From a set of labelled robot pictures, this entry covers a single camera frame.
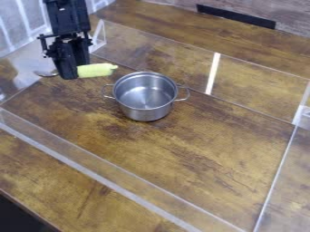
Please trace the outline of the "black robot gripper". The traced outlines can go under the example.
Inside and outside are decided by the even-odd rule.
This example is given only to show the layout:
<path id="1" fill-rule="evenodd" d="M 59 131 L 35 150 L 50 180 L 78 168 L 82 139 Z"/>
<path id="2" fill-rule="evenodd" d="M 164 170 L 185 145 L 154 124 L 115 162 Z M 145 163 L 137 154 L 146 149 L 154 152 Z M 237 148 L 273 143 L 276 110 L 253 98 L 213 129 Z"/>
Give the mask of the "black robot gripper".
<path id="1" fill-rule="evenodd" d="M 90 52 L 86 39 L 71 40 L 65 43 L 57 40 L 47 44 L 46 39 L 66 35 L 69 38 L 78 33 L 91 31 L 90 17 L 85 0 L 43 0 L 46 4 L 53 34 L 41 34 L 38 39 L 65 80 L 78 78 L 78 66 L 90 64 Z"/>

